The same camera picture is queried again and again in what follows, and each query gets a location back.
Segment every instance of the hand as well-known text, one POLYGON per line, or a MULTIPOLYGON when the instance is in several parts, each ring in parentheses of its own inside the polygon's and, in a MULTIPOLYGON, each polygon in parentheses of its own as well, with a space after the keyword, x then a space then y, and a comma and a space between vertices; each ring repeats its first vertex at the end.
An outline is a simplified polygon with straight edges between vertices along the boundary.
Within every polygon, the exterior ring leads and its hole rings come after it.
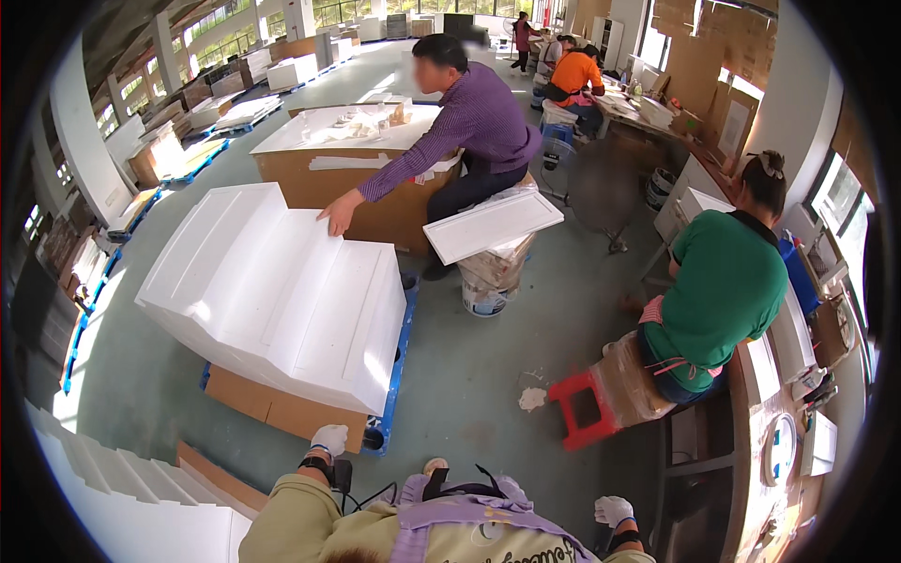
POLYGON ((316 217, 316 221, 329 218, 329 236, 340 237, 350 228, 350 220, 353 219, 353 210, 357 205, 366 201, 363 194, 357 188, 352 189, 347 194, 342 195, 338 199, 323 209, 322 213, 316 217))
POLYGON ((613 528, 626 518, 635 519, 632 505, 621 496, 602 496, 595 501, 595 522, 613 528))
POLYGON ((316 431, 310 440, 310 447, 325 449, 332 459, 344 453, 344 443, 347 442, 347 426, 344 424, 328 424, 316 431))

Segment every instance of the woman in pink shirt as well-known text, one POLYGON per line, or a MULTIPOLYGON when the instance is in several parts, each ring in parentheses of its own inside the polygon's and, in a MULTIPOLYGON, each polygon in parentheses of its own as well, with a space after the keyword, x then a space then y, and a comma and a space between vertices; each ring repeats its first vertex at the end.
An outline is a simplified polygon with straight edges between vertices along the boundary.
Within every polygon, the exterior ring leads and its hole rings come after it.
POLYGON ((531 50, 531 47, 529 46, 529 36, 542 36, 529 25, 528 17, 529 14, 526 12, 520 12, 519 19, 516 20, 516 23, 513 25, 514 42, 516 43, 516 50, 519 51, 519 59, 510 65, 510 68, 519 67, 522 74, 528 74, 525 70, 525 65, 529 62, 529 51, 531 50))

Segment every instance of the woman in green shirt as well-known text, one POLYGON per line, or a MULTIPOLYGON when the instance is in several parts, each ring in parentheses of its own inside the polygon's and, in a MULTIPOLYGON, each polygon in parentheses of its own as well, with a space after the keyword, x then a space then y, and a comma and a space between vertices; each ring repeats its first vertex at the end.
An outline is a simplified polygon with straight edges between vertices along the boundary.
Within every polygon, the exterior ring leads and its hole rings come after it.
POLYGON ((772 150, 748 161, 734 179, 735 211, 703 211, 679 234, 669 263, 676 283, 644 308, 642 359, 673 403, 725 385, 735 345, 763 336, 779 312, 788 273, 772 228, 785 205, 783 162, 772 150))

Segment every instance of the man in purple striped shirt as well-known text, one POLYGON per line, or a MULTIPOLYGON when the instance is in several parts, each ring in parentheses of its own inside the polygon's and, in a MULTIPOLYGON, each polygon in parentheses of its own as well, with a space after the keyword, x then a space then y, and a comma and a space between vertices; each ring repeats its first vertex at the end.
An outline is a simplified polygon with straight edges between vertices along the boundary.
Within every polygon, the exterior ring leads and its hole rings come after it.
MULTIPOLYGON (((435 192, 426 206, 428 222, 456 214, 525 177, 529 160, 542 143, 538 129, 528 125, 510 87, 495 71, 467 61, 460 42, 436 33, 413 47, 414 77, 424 94, 442 92, 442 107, 432 128, 407 152, 386 164, 359 187, 326 207, 329 233, 344 234, 353 210, 364 201, 376 202, 398 184, 432 167, 449 151, 462 147, 467 175, 435 192)), ((450 273, 432 251, 432 264, 423 272, 428 280, 450 273)))

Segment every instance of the white bucket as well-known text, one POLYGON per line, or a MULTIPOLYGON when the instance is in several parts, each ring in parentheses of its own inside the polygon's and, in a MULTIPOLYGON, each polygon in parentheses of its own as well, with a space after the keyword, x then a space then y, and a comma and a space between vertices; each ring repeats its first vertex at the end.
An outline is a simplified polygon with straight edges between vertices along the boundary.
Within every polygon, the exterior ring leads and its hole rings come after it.
POLYGON ((483 319, 499 315, 507 302, 513 301, 511 296, 508 297, 509 292, 509 289, 500 289, 477 301, 478 290, 466 281, 466 277, 463 278, 463 306, 470 313, 483 319))
POLYGON ((648 207, 659 211, 663 204, 667 203, 669 192, 676 184, 676 177, 663 168, 655 168, 654 173, 648 178, 644 187, 644 200, 648 207))

